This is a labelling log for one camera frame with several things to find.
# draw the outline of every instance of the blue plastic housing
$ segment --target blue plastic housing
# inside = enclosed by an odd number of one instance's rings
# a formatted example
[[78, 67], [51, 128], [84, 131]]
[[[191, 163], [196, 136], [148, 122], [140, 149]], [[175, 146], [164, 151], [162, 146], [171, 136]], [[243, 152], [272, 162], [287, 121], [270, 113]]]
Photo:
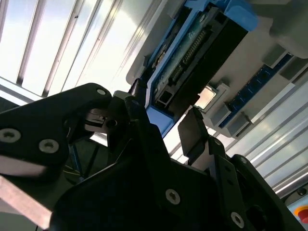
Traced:
[[[152, 96], [154, 85], [158, 79], [158, 77], [162, 74], [162, 71], [166, 64], [168, 63], [169, 59], [173, 55], [174, 51], [180, 45], [182, 39], [186, 35], [187, 31], [189, 30], [190, 26], [194, 22], [196, 16], [199, 12], [203, 12], [206, 6], [212, 2], [217, 7], [219, 7], [224, 14], [235, 21], [237, 24], [242, 26], [244, 29], [251, 31], [256, 28], [257, 26], [257, 16], [253, 13], [251, 5], [244, 0], [187, 0], [183, 7], [188, 7], [191, 9], [190, 14], [188, 15], [187, 19], [185, 20], [184, 24], [182, 25], [181, 29], [179, 30], [178, 34], [176, 35], [175, 39], [171, 43], [169, 49], [167, 50], [166, 54], [164, 55], [162, 61], [156, 67], [156, 70], [150, 77], [147, 85], [147, 93], [146, 93], [146, 108], [147, 114], [150, 119], [150, 122], [156, 124], [162, 136], [164, 137], [169, 130], [173, 127], [176, 123], [174, 119], [165, 113], [159, 111], [152, 105]], [[152, 65], [160, 47], [164, 43], [168, 33], [172, 29], [176, 20], [172, 22], [168, 31], [165, 33], [164, 39], [160, 42], [159, 46], [156, 48], [155, 52], [152, 54], [151, 58], [149, 59], [148, 64]]]
[[228, 103], [231, 110], [230, 115], [219, 125], [220, 128], [226, 126], [227, 123], [261, 90], [262, 87], [292, 58], [292, 55], [285, 55], [280, 62], [270, 68], [263, 65], [261, 69], [251, 78], [251, 80], [237, 93], [233, 100]]

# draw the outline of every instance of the red button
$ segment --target red button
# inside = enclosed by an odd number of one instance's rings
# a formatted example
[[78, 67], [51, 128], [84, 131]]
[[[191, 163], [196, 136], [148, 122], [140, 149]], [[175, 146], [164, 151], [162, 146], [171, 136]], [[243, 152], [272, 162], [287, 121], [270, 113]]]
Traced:
[[298, 217], [300, 218], [300, 220], [303, 223], [308, 224], [308, 209], [304, 209], [304, 210], [300, 211], [298, 213]]

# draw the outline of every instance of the screw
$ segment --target screw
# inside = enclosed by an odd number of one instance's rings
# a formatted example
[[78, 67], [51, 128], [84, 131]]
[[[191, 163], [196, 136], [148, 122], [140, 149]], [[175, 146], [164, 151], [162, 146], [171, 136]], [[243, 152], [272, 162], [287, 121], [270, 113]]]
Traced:
[[217, 139], [214, 139], [215, 140], [215, 143], [218, 144], [218, 145], [221, 145], [221, 142]]
[[200, 18], [199, 22], [202, 22], [205, 19], [205, 14], [202, 15], [202, 17]]
[[166, 198], [173, 205], [178, 205], [181, 202], [180, 195], [174, 189], [166, 190]]
[[52, 139], [46, 139], [38, 144], [38, 148], [44, 153], [52, 154], [59, 150], [59, 143]]
[[106, 92], [102, 89], [97, 89], [97, 93], [101, 94], [101, 95], [105, 95]]
[[241, 161], [244, 163], [244, 164], [247, 164], [247, 160], [243, 157], [241, 157]]
[[13, 128], [4, 128], [0, 130], [0, 142], [14, 143], [21, 138], [19, 131]]
[[238, 213], [232, 212], [231, 219], [238, 227], [240, 227], [241, 229], [244, 228], [245, 226], [244, 220]]

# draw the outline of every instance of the cable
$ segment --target cable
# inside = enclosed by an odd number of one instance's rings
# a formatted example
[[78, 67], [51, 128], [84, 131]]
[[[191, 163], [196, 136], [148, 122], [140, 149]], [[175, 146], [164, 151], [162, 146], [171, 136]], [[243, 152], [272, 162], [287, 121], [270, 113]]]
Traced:
[[71, 174], [71, 175], [75, 175], [75, 176], [79, 176], [79, 177], [80, 177], [79, 174], [74, 173], [74, 172], [68, 172], [68, 171], [65, 171], [65, 170], [63, 170], [63, 172], [65, 172], [65, 173], [67, 173], [67, 174]]
[[88, 177], [89, 177], [90, 172], [91, 172], [91, 169], [92, 169], [93, 164], [94, 164], [94, 161], [95, 161], [95, 158], [96, 158], [96, 156], [97, 156], [98, 150], [100, 149], [100, 146], [101, 146], [100, 144], [97, 144], [97, 145], [95, 146], [95, 149], [94, 149], [93, 154], [92, 154], [92, 156], [91, 156], [91, 159], [90, 159], [90, 161], [89, 161], [88, 167], [87, 167], [87, 169], [86, 169], [84, 178], [88, 178]]
[[68, 165], [65, 165], [65, 167], [69, 168], [70, 170], [73, 170], [74, 172], [80, 174], [80, 172], [78, 172], [77, 170], [73, 169], [72, 167], [68, 166]]

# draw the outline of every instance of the black plastic component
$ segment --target black plastic component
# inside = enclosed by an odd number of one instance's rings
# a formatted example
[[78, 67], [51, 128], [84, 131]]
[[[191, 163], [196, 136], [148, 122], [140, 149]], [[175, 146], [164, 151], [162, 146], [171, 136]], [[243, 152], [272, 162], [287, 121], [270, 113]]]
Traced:
[[181, 77], [185, 81], [181, 83], [179, 80], [180, 88], [166, 108], [166, 111], [174, 115], [175, 120], [178, 120], [190, 105], [197, 102], [198, 94], [210, 82], [246, 34], [246, 30], [229, 20], [207, 52], [201, 54], [203, 48], [200, 49], [200, 53], [196, 55]]

